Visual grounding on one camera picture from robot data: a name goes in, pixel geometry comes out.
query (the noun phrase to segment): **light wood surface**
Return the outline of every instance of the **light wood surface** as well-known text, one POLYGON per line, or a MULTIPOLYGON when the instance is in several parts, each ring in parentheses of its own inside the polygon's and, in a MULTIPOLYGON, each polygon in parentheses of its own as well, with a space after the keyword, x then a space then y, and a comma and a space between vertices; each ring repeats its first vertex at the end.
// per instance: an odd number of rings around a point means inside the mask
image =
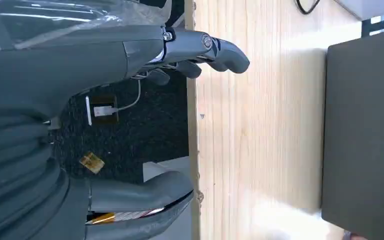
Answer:
POLYGON ((317 217, 325 54, 359 38, 361 23, 333 0, 308 16, 294 0, 195 2, 195 30, 235 43, 251 66, 234 74, 202 65, 188 80, 190 157, 204 196, 192 206, 193 238, 340 240, 343 231, 317 217))

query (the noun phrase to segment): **plastic wrap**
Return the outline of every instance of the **plastic wrap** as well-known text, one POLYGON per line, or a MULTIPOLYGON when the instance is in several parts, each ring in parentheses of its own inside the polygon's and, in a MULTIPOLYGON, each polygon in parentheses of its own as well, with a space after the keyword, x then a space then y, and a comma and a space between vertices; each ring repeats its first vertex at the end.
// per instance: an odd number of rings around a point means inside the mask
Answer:
POLYGON ((24 49, 79 30, 163 26, 171 9, 172 0, 163 8, 136 0, 0 0, 0 39, 24 49))

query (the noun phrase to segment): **dark carpet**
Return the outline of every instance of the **dark carpet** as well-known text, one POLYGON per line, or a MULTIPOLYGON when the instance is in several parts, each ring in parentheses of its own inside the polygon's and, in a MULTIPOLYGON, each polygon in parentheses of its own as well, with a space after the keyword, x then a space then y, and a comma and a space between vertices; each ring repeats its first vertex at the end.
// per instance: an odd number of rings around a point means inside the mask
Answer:
MULTIPOLYGON (((141 0, 162 7, 165 0, 141 0)), ((173 0, 168 26, 182 13, 184 2, 173 0)), ((130 183, 143 181, 142 164, 184 157, 188 152, 186 78, 171 72, 168 85, 142 80, 139 102, 118 113, 119 122, 89 126, 85 96, 116 95, 119 107, 134 102, 138 82, 125 80, 72 97, 60 116, 61 129, 51 132, 54 157, 75 177, 96 176, 130 183), (105 165, 95 175, 79 160, 93 152, 105 165)))

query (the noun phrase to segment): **black cable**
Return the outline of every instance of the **black cable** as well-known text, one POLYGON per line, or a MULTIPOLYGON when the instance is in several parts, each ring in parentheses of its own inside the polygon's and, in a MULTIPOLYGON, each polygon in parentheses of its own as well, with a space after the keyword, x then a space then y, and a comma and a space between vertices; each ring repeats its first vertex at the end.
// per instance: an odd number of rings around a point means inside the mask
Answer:
POLYGON ((309 15, 310 13, 312 13, 312 11, 317 7, 317 4, 319 4, 320 0, 316 0, 315 3, 312 5, 312 7, 306 11, 304 8, 303 8, 303 5, 301 5, 301 0, 296 0, 296 5, 298 5, 298 9, 299 11, 304 14, 304 15, 309 15))

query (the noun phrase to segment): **metal screw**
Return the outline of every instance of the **metal screw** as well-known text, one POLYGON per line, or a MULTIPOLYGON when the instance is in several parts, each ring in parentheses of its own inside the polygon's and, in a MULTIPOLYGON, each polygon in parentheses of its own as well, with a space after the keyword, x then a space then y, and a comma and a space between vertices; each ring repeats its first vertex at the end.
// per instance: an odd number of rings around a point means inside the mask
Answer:
POLYGON ((204 34, 202 35, 202 44, 207 50, 209 50, 213 46, 213 40, 208 34, 204 34))
POLYGON ((164 41, 171 41, 173 40, 173 34, 169 31, 166 31, 162 34, 162 38, 164 38, 164 41))

